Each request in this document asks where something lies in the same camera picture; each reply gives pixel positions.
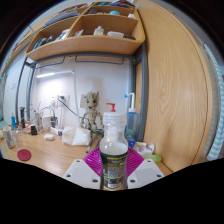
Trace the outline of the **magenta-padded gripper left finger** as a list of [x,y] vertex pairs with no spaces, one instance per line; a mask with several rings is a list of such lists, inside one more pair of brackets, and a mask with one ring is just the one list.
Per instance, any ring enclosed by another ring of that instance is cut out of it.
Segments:
[[84,159],[75,159],[63,178],[84,188],[99,189],[101,176],[100,150],[95,148]]

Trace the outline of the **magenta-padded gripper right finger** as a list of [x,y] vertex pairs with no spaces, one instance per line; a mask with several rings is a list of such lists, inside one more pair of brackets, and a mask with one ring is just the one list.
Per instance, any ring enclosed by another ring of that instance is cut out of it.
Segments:
[[128,149],[125,163],[126,189],[143,187],[164,177],[152,159],[144,159],[134,149]]

